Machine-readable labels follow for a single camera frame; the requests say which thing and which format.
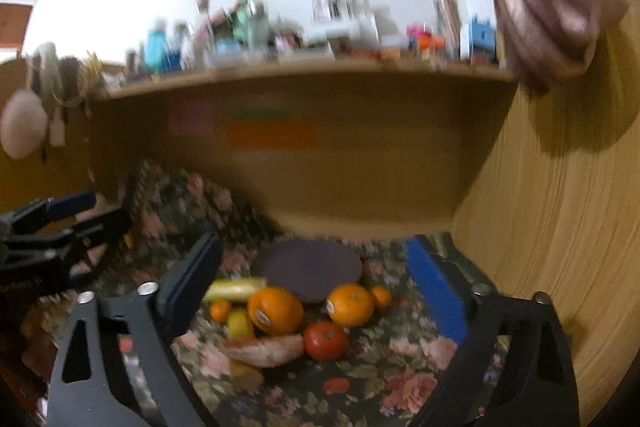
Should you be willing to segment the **large orange with sticker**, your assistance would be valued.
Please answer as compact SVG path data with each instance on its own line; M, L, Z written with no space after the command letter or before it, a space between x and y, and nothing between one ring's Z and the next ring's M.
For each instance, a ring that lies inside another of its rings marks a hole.
M267 286L247 301L250 321L271 336L294 334L303 321L304 308L300 300L286 289Z

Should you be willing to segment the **long yellow banana piece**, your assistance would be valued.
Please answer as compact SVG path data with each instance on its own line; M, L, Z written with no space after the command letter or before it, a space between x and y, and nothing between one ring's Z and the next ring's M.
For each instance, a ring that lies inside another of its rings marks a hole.
M250 297L267 286L265 277L243 277L236 280L216 280L205 291L204 303L226 300L229 303L246 303Z

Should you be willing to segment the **dark round plate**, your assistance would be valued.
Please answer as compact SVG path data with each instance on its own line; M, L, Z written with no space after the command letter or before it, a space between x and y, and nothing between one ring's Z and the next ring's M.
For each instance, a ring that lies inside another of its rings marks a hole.
M302 303L324 303L337 286L358 283L362 261L352 248L326 239L288 239L258 251L253 277L286 289Z

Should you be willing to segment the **short yellow banana piece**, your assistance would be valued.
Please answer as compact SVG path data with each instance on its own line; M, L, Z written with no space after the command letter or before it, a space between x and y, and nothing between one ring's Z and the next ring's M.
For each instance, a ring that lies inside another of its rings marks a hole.
M243 308L233 308L227 317L228 340L250 340L255 338L254 324Z

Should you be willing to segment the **white round hanging pouch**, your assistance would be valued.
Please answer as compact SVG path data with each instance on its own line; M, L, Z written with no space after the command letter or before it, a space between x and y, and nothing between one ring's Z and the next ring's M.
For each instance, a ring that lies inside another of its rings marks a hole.
M47 136L48 115L41 98L26 89L15 91L2 108L1 146L13 160L34 153Z

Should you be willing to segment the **teal bottle on shelf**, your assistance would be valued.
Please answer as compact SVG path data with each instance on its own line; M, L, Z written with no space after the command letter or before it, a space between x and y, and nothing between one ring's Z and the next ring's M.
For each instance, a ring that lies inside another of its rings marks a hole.
M167 46L166 20L157 20L149 30L145 47L145 65L150 72L158 72L163 65Z

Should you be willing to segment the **pink sticky note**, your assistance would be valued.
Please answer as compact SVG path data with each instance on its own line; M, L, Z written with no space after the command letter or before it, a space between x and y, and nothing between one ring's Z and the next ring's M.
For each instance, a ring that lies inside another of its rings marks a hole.
M178 136L212 134L216 129L215 107L207 100L172 104L168 110L167 129Z

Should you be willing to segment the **red tomato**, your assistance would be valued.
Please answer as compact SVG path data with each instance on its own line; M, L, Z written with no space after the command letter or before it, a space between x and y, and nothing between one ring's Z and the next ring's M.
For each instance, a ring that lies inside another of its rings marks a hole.
M303 340L307 355L319 362L341 358L348 346L344 327L327 321L309 324L304 330Z

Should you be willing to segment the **orange sticky note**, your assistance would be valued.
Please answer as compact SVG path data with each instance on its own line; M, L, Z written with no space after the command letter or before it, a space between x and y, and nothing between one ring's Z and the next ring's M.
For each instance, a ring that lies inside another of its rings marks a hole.
M226 128L232 150L307 150L314 146L314 127L299 120L242 120Z

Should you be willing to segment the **green sticky note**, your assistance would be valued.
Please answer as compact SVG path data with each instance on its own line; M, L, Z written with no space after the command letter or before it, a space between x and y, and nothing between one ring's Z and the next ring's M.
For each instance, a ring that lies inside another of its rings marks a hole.
M291 118L292 112L286 106L236 106L231 109L230 116L234 120L280 120Z

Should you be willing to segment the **small mandarin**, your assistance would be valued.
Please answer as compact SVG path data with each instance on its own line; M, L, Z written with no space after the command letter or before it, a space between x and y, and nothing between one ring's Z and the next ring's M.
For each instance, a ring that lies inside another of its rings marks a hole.
M218 324L224 324L228 320L231 311L232 304L224 299L215 300L208 307L210 318Z
M375 308L384 311L390 308L394 302L392 292L383 285L376 285L370 289L370 294L374 300Z

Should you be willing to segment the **white container on shelf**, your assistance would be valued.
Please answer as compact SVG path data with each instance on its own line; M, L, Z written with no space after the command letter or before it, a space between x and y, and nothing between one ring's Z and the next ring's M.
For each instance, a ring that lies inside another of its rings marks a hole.
M358 48L378 47L378 28L369 0L311 0L309 41L346 40Z

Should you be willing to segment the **blue box on shelf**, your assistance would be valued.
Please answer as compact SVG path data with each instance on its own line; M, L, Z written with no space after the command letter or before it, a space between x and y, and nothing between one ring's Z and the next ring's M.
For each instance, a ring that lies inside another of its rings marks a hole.
M469 54L475 61L495 62L496 32L490 20L480 20L474 16L470 21Z

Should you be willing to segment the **floral dark green cloth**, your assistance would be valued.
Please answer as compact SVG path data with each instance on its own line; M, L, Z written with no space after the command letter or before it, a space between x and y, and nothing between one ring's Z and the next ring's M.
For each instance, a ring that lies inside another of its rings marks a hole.
M156 281L203 232L224 242L218 277L250 275L258 251L290 234L228 188L182 168L144 162L130 193L136 225L108 257L90 291L108 298ZM392 306L348 333L335 361L301 357L274 369L249 369L219 350L227 325L202 306L172 343L183 373L223 426L405 426L432 394L454 356L409 273L405 239L344 239L362 261L361 284L388 288Z

